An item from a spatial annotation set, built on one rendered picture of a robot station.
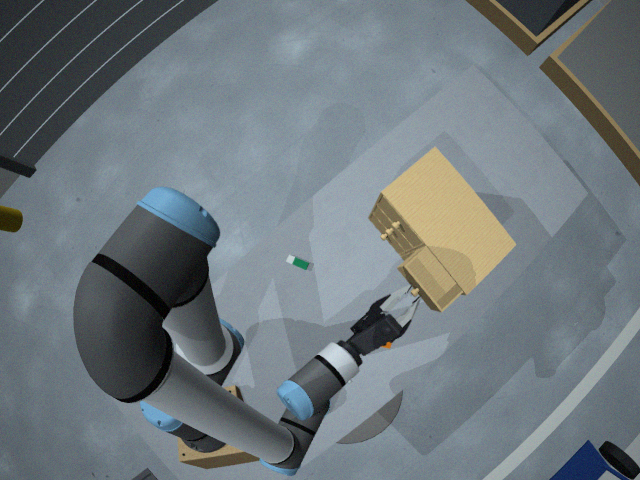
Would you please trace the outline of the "green and white eraser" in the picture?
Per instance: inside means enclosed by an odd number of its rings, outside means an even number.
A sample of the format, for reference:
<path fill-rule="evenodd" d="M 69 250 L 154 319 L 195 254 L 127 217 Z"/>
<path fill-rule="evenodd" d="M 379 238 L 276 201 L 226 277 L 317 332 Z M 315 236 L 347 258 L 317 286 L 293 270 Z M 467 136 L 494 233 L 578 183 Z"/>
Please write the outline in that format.
<path fill-rule="evenodd" d="M 291 255 L 288 256 L 287 262 L 291 263 L 291 264 L 293 264 L 295 266 L 298 266 L 298 267 L 300 267 L 302 269 L 305 269 L 305 270 L 307 270 L 307 267 L 309 265 L 308 262 L 305 262 L 305 261 L 303 261 L 301 259 L 298 259 L 298 258 L 296 258 L 294 256 L 291 256 Z"/>

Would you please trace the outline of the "tan wooden chest of drawers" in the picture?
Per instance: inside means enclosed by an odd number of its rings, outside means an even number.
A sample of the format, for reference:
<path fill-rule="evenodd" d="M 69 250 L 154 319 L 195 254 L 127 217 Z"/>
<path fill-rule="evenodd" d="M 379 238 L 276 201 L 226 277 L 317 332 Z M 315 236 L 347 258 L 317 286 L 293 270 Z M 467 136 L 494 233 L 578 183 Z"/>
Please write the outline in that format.
<path fill-rule="evenodd" d="M 500 222 L 434 147 L 381 191 L 463 293 L 470 293 L 516 246 Z M 374 214 L 375 215 L 375 214 Z M 376 215 L 375 215 L 376 216 Z"/>

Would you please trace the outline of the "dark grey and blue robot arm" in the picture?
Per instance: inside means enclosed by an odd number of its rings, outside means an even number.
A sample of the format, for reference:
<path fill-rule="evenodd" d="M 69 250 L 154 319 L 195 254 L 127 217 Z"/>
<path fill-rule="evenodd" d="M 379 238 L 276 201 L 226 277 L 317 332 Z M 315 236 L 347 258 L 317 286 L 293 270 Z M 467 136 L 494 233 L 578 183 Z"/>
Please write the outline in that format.
<path fill-rule="evenodd" d="M 224 389 L 244 338 L 219 318 L 209 278 L 207 256 L 220 229 L 169 187 L 137 204 L 77 286 L 74 333 L 88 374 L 115 399 L 140 402 L 148 422 L 195 451 L 228 444 L 295 475 L 330 398 L 359 372 L 356 361 L 327 345 L 277 389 L 288 408 L 278 424 Z"/>

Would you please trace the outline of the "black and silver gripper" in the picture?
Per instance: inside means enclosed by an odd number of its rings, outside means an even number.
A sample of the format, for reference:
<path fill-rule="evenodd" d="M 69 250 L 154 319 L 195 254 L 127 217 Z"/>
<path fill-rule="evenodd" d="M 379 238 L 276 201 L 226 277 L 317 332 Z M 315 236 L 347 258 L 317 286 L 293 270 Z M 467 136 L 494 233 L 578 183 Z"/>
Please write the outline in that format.
<path fill-rule="evenodd" d="M 337 344 L 343 347 L 356 361 L 358 367 L 363 363 L 361 357 L 359 356 L 361 353 L 356 349 L 356 347 L 351 343 L 352 338 L 365 330 L 367 327 L 378 321 L 379 319 L 385 316 L 385 313 L 390 312 L 393 309 L 394 303 L 401 299 L 402 295 L 408 293 L 412 285 L 403 287 L 379 300 L 374 302 L 369 311 L 359 320 L 357 321 L 350 329 L 353 331 L 354 335 L 350 337 L 345 344 L 345 341 L 340 340 Z M 417 310 L 417 307 L 420 303 L 421 296 L 419 296 L 410 308 L 405 310 L 405 314 L 401 314 L 396 317 L 395 320 L 400 323 L 400 326 L 403 328 L 403 331 L 399 336 L 392 339 L 390 343 L 393 343 L 394 340 L 400 338 L 407 330 L 410 325 L 412 318 Z M 385 312 L 385 313 L 384 313 Z M 365 319 L 364 319 L 365 318 Z M 363 320 L 364 319 L 364 320 Z M 350 344 L 351 343 L 351 344 Z M 353 349 L 354 348 L 354 349 Z"/>

